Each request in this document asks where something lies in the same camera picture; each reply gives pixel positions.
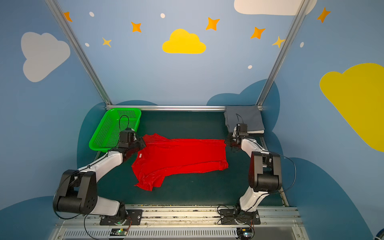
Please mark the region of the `red t shirt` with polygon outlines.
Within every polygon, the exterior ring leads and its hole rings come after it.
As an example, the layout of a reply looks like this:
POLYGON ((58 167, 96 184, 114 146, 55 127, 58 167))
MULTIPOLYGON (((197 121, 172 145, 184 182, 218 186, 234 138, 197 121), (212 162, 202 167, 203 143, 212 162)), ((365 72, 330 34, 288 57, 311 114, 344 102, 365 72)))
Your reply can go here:
POLYGON ((229 167, 224 140, 167 139, 158 134, 143 137, 146 147, 132 164, 136 187, 152 191, 165 177, 203 174, 229 167))

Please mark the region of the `green plastic mesh basket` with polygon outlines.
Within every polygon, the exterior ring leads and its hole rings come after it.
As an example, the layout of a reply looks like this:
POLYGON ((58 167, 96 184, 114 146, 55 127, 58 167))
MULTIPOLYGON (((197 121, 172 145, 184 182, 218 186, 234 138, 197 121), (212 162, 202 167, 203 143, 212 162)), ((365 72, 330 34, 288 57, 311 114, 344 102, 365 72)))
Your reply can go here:
POLYGON ((130 128, 135 132, 139 128, 141 110, 137 108, 116 108, 108 110, 96 128, 89 147, 93 151, 106 153, 117 147, 120 132, 130 128))

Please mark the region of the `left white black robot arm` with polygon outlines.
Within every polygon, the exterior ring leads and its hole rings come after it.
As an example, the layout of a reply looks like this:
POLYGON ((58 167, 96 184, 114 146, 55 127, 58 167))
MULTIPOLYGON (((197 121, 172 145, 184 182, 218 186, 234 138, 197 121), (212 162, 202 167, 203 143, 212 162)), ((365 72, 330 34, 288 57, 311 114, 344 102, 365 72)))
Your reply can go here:
POLYGON ((104 219, 101 225, 125 225, 129 217, 124 203, 100 197, 98 181, 145 147, 142 138, 130 143, 119 143, 116 148, 89 165, 65 171, 54 195, 54 212, 99 215, 104 219))

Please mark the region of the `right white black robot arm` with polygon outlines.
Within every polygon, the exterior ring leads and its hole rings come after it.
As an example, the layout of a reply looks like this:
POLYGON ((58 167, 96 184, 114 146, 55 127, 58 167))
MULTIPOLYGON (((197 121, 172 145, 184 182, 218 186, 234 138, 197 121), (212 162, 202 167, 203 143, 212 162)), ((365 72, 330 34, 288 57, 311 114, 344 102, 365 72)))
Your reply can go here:
POLYGON ((222 225, 259 224, 259 204, 282 187, 281 157, 263 148, 255 139, 229 135, 225 141, 230 147, 241 149, 250 157, 248 183, 245 194, 233 209, 218 210, 222 225))

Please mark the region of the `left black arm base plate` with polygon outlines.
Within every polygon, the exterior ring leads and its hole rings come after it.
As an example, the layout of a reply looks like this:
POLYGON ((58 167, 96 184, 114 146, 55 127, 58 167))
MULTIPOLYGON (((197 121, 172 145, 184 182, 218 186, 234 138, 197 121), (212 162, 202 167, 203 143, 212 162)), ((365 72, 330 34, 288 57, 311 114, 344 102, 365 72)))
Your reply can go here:
POLYGON ((143 210, 121 210, 115 216, 102 216, 100 226, 138 226, 143 210))

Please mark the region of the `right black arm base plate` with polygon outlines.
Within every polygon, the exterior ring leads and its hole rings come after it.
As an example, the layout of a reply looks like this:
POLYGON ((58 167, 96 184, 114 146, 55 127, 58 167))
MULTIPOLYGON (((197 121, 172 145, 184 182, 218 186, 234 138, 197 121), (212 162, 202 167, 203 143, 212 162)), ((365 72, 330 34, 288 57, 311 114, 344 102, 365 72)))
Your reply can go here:
POLYGON ((260 225, 261 219, 258 210, 255 212, 237 211, 235 209, 219 210, 221 225, 260 225))

